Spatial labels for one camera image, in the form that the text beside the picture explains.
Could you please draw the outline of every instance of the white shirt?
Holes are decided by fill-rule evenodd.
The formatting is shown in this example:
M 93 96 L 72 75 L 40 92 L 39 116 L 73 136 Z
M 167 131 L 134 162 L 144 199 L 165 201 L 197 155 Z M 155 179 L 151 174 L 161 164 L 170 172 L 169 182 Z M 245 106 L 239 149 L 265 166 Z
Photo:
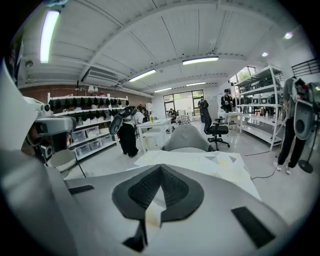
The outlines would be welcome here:
M 134 115 L 131 116 L 131 120 L 130 121 L 124 121 L 125 124 L 130 124 L 133 127 L 135 127 L 135 125 L 137 124 L 142 124 L 143 120 L 144 120 L 144 115 L 137 110 L 136 113 Z

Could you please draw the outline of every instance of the white shoe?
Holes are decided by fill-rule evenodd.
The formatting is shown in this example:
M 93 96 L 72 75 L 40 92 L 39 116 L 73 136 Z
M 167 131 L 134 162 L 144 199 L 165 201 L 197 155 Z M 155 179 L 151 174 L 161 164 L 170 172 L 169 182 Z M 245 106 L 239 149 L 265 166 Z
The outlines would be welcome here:
M 273 162 L 273 164 L 274 164 L 275 168 L 277 169 L 277 171 L 281 171 L 282 165 L 279 165 L 277 160 L 275 160 L 275 161 Z
M 291 173 L 291 168 L 289 166 L 285 167 L 285 173 L 288 175 Z

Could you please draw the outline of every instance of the white ceiling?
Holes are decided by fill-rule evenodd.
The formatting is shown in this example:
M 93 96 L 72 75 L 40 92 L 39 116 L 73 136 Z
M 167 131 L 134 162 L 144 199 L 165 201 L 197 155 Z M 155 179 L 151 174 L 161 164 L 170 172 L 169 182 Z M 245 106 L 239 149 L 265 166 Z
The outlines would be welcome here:
M 47 8 L 39 8 L 24 28 L 24 59 L 33 61 L 26 69 L 29 84 L 76 83 L 92 66 L 149 94 L 193 82 L 219 86 L 244 66 L 265 62 L 256 56 L 279 26 L 282 32 L 296 27 L 273 0 L 69 0 L 52 9 L 61 14 L 48 64 L 40 64 Z M 208 53 L 220 59 L 182 65 Z M 157 72 L 128 82 L 151 69 Z

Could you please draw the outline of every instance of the table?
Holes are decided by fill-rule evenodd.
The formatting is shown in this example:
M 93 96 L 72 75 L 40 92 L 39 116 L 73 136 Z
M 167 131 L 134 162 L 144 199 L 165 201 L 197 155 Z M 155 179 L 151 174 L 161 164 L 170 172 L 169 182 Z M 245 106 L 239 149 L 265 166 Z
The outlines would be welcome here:
M 175 118 L 175 122 L 179 125 L 190 125 L 190 116 L 189 115 L 178 115 Z
M 169 131 L 170 131 L 170 136 L 172 134 L 172 124 L 171 124 L 171 119 L 172 117 L 164 118 L 164 119 L 157 119 L 153 120 L 152 123 L 144 122 L 141 124 L 138 124 L 136 127 L 138 128 L 139 131 L 139 137 L 140 137 L 140 142 L 141 146 L 143 149 L 143 153 L 146 153 L 146 147 L 144 145 L 144 140 L 143 137 L 154 137 L 154 136 L 161 136 L 162 141 L 161 144 L 162 146 L 166 143 L 166 129 L 169 126 Z M 143 128 L 152 128 L 146 132 L 142 132 Z
M 137 166 L 166 164 L 189 169 L 229 181 L 261 201 L 260 195 L 239 153 L 221 151 L 188 152 L 148 151 L 135 163 Z
M 242 133 L 242 122 L 243 122 L 243 113 L 242 112 L 229 112 L 229 113 L 226 113 L 226 112 L 218 112 L 218 117 L 223 117 L 223 118 L 228 118 L 230 116 L 240 116 L 240 133 Z

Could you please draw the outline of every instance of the round black base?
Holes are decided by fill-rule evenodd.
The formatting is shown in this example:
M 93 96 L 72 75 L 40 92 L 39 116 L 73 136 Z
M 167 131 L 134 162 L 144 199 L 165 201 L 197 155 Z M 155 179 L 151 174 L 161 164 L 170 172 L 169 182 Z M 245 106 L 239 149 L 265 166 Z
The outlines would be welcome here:
M 310 174 L 314 171 L 314 168 L 312 167 L 312 165 L 309 162 L 307 162 L 306 160 L 300 160 L 298 162 L 298 164 L 299 164 L 300 168 L 308 174 Z

